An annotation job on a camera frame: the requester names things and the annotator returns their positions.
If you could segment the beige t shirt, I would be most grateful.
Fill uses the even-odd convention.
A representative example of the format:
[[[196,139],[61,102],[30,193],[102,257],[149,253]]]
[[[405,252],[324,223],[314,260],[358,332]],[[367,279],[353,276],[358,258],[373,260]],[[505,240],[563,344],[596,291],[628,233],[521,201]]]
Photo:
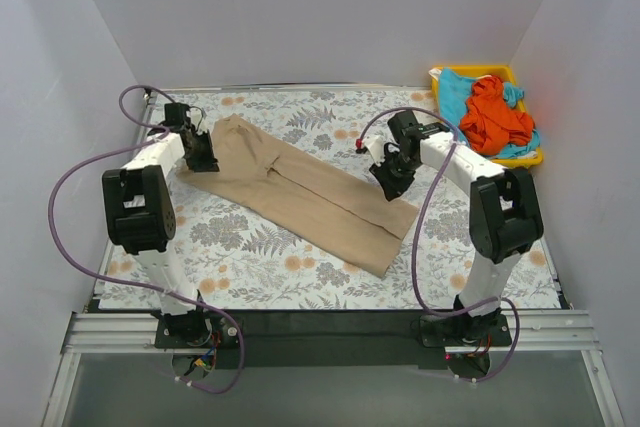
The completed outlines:
[[[247,207],[314,246],[382,278],[413,225],[415,206],[318,160],[238,115],[211,134],[216,172],[180,179]]]

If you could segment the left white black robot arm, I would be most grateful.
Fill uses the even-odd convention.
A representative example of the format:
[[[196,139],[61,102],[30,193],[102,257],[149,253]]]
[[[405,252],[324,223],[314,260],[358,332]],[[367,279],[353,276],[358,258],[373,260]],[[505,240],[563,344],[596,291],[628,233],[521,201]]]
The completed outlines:
[[[102,175],[107,231],[160,288],[160,320],[168,334],[193,347],[205,345],[213,324],[195,285],[178,259],[173,240],[178,227],[166,178],[183,161],[192,173],[219,170],[208,131],[199,127],[203,114],[191,114],[184,103],[164,106],[165,119],[147,134],[153,143],[120,169]]]

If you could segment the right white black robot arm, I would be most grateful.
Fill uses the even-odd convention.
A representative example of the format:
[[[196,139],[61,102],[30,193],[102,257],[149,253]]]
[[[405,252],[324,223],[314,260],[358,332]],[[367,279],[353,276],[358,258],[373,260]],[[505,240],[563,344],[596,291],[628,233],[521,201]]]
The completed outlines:
[[[371,156],[369,171],[389,201],[408,190],[422,166],[436,169],[437,180],[447,178],[468,196],[468,231],[475,249],[470,274],[451,310],[425,307],[421,329],[439,344],[451,340],[471,345],[503,327],[507,282],[543,235],[535,184],[527,169],[508,169],[474,152],[448,120],[435,115],[432,123],[423,124],[417,112],[386,111],[392,141],[361,133],[356,150]]]

